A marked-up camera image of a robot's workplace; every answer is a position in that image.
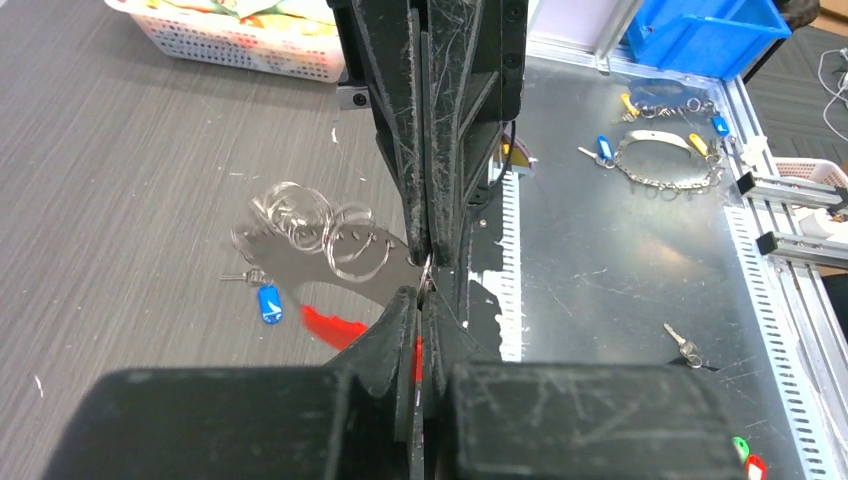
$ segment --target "blue key tag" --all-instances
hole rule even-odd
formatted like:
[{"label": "blue key tag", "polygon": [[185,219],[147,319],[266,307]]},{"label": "blue key tag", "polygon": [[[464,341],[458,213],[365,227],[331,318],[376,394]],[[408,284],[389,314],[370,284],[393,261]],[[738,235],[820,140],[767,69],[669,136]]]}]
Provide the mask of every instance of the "blue key tag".
[{"label": "blue key tag", "polygon": [[716,133],[722,137],[726,137],[730,133],[730,128],[727,127],[727,122],[725,122],[724,118],[719,115],[713,117],[713,128],[715,128]]},{"label": "blue key tag", "polygon": [[606,161],[612,160],[612,146],[609,144],[609,140],[603,135],[598,137],[598,155],[601,156]]},{"label": "blue key tag", "polygon": [[268,325],[280,323],[283,319],[283,302],[280,300],[280,292],[273,285],[259,287],[259,311],[262,312],[262,321]]}]

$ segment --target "white wall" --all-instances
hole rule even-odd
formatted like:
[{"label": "white wall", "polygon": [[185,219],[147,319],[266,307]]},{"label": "white wall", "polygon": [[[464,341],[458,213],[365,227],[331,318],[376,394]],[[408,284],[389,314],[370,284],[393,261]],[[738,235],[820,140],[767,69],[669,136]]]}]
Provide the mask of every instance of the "white wall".
[{"label": "white wall", "polygon": [[530,34],[594,47],[617,0],[530,0]]}]

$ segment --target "white cable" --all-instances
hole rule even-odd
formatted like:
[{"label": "white cable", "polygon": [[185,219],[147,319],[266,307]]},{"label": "white cable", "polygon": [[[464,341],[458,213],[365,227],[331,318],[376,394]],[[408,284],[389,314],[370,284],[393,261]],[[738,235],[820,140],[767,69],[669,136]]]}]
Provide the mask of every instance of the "white cable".
[{"label": "white cable", "polygon": [[848,92],[848,81],[846,81],[846,76],[848,76],[848,72],[843,73],[842,77],[836,82],[836,88],[838,88],[837,91],[834,91],[829,86],[827,86],[827,83],[825,83],[824,78],[822,78],[822,69],[824,68],[824,57],[832,53],[839,53],[842,58],[845,58],[846,61],[848,61],[848,49],[846,48],[840,50],[828,50],[822,53],[821,57],[819,57],[819,70],[817,72],[819,77],[819,83],[821,83],[821,86],[825,90],[827,90],[827,92],[833,97],[830,99],[829,102],[827,102],[827,105],[825,105],[824,110],[822,111],[822,120],[824,120],[825,125],[827,125],[828,128],[830,128],[831,131],[836,134],[836,136],[848,142],[848,136],[845,136],[844,134],[836,130],[833,124],[830,123],[830,120],[827,119],[827,111],[828,109],[830,109],[831,106],[833,106],[836,100],[842,100],[845,104],[845,108],[848,109],[848,93],[846,93]]}]

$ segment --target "blue plastic bin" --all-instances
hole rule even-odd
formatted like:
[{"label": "blue plastic bin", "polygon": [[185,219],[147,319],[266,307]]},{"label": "blue plastic bin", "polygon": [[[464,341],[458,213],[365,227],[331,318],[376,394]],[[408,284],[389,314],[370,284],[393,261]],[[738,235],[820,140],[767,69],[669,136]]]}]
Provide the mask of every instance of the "blue plastic bin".
[{"label": "blue plastic bin", "polygon": [[627,29],[637,62],[725,80],[790,34],[772,0],[646,0]]}]

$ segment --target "plastic key tag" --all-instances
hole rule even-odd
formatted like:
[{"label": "plastic key tag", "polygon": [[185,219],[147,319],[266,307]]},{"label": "plastic key tag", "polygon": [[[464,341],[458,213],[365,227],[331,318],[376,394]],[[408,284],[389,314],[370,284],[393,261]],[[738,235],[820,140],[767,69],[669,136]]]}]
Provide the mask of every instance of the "plastic key tag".
[{"label": "plastic key tag", "polygon": [[700,136],[698,136],[697,133],[689,135],[689,141],[692,142],[692,145],[695,146],[695,149],[698,150],[698,153],[705,157],[707,156],[707,154],[709,153],[709,148],[707,147],[706,142],[704,142],[704,140]]},{"label": "plastic key tag", "polygon": [[624,108],[626,108],[627,111],[630,112],[631,115],[633,115],[634,117],[639,116],[639,109],[634,107],[633,104],[630,102],[630,94],[629,93],[622,93],[621,94],[621,102],[624,103]]},{"label": "plastic key tag", "polygon": [[730,133],[730,128],[728,128],[727,122],[725,122],[724,118],[720,115],[713,117],[713,128],[715,128],[716,133],[722,137],[726,137]]},{"label": "plastic key tag", "polygon": [[736,447],[736,452],[739,454],[739,460],[744,465],[748,460],[748,455],[751,454],[751,449],[748,448],[748,442],[742,437],[733,437],[733,446]]},{"label": "plastic key tag", "polygon": [[273,285],[259,287],[259,311],[262,312],[262,321],[268,325],[280,323],[283,319],[283,302],[280,300],[280,292]]},{"label": "plastic key tag", "polygon": [[766,480],[766,464],[757,455],[748,455],[745,461],[745,473],[748,480]]},{"label": "plastic key tag", "polygon": [[603,135],[598,137],[598,155],[607,162],[612,161],[613,158],[612,146]]}]

